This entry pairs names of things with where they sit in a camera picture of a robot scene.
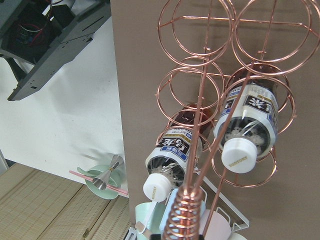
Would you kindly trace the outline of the copper wire bottle basket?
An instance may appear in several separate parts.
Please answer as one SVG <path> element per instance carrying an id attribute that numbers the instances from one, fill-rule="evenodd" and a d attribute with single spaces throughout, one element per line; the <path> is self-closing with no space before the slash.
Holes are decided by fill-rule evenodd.
<path id="1" fill-rule="evenodd" d="M 222 193 L 249 220 L 234 231 L 248 240 L 320 237 L 320 3 L 317 0 L 167 0 L 157 23 L 160 46 L 174 62 L 157 89 L 170 118 L 191 102 L 220 114 L 228 79 L 249 63 L 277 68 L 279 136 L 246 174 L 224 169 L 213 136 L 191 185 L 208 205 Z"/>

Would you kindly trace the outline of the tea bottle white cap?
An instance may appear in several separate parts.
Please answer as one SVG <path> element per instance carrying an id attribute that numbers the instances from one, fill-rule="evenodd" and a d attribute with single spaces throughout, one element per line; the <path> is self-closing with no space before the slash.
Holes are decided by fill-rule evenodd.
<path id="1" fill-rule="evenodd" d="M 240 82 L 227 91 L 213 134 L 217 137 L 222 132 L 235 108 L 220 142 L 222 163 L 231 172 L 250 172 L 275 145 L 279 110 L 276 92 L 277 84 L 265 78 L 250 79 L 246 85 Z"/>

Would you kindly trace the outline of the green plate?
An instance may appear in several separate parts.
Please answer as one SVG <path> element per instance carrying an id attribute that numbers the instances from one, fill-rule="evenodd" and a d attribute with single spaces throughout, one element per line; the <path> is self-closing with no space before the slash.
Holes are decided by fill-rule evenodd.
<path id="1" fill-rule="evenodd" d="M 112 160 L 109 165 L 96 165 L 87 171 L 77 167 L 77 171 L 91 178 L 91 180 L 86 179 L 85 183 L 95 195 L 106 200 L 113 200 L 119 195 L 128 196 L 128 191 L 121 187 L 122 178 L 119 169 L 123 164 L 124 161 L 119 158 Z"/>

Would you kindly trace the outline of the steel jigger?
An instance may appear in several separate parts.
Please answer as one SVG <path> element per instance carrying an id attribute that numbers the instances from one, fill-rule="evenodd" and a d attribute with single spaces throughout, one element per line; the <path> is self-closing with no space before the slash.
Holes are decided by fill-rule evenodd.
<path id="1" fill-rule="evenodd" d="M 100 173 L 95 178 L 99 178 L 108 184 L 112 172 L 114 172 L 116 169 L 118 169 L 123 163 L 124 163 L 124 159 L 120 155 L 118 155 L 118 154 L 114 155 L 112 157 L 111 162 L 110 162 L 110 166 L 107 168 L 107 170 Z"/>

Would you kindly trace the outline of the pastel green cup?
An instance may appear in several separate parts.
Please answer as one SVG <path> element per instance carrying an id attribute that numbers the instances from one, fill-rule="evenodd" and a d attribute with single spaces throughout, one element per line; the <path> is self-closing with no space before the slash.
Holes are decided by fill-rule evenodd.
<path id="1" fill-rule="evenodd" d="M 162 203 L 153 205 L 152 202 L 144 202 L 135 207 L 136 222 L 145 223 L 146 217 L 150 216 L 146 227 L 153 234 L 160 234 L 160 223 L 163 218 L 166 206 Z"/>

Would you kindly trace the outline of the pink straw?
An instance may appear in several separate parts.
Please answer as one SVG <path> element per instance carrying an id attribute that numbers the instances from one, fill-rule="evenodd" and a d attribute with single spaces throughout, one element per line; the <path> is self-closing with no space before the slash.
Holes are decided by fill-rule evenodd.
<path id="1" fill-rule="evenodd" d="M 96 186 L 99 190 L 105 190 L 106 188 L 107 189 L 110 189 L 110 190 L 113 190 L 119 194 L 123 194 L 125 196 L 128 196 L 129 195 L 129 192 L 127 190 L 124 190 L 120 187 L 116 187 L 116 186 L 113 186 L 113 185 L 110 185 L 110 184 L 107 184 L 105 181 L 101 180 L 100 178 L 92 178 L 92 177 L 89 177 L 89 176 L 86 176 L 84 174 L 81 174 L 81 173 L 78 173 L 78 172 L 75 172 L 75 171 L 72 171 L 72 170 L 69 170 L 68 171 L 69 173 L 75 175 L 75 176 L 78 176 L 80 178 L 83 178 L 89 182 L 92 182 L 94 186 Z"/>

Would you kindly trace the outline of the pastel blue cup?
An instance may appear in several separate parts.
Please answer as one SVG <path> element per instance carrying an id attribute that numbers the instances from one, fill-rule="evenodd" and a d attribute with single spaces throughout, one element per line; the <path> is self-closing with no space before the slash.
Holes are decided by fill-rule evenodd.
<path id="1" fill-rule="evenodd" d="M 160 224 L 159 224 L 159 230 L 160 230 L 160 234 L 161 234 L 161 235 L 163 235 L 163 233 L 164 233 L 164 230 L 165 230 L 165 227 L 166 227 L 166 223 L 167 223 L 169 214 L 170 214 L 170 212 L 171 212 L 172 205 L 173 205 L 174 202 L 175 202 L 175 198 L 176 198 L 176 196 L 177 196 L 178 190 L 179 190 L 178 188 L 175 188 L 175 189 L 171 192 L 170 197 L 169 197 L 169 199 L 168 199 L 166 208 L 165 208 L 165 210 L 164 210 L 162 219 L 161 219 Z M 201 205 L 200 205 L 200 217 L 202 217 L 202 215 L 203 215 L 204 212 L 205 212 L 205 209 L 206 209 L 206 200 L 207 200 L 207 194 L 205 193 L 205 194 L 204 194 L 204 200 L 201 201 Z"/>

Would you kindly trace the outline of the pastel pink cup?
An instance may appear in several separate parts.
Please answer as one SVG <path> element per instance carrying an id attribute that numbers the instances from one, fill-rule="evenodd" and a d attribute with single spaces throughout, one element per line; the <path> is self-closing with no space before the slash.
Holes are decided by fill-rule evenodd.
<path id="1" fill-rule="evenodd" d="M 200 218 L 199 234 L 204 236 L 205 240 L 227 240 L 231 235 L 231 228 L 228 221 L 220 213 L 214 212 L 204 234 L 204 228 L 209 216 L 210 210 L 206 209 Z"/>

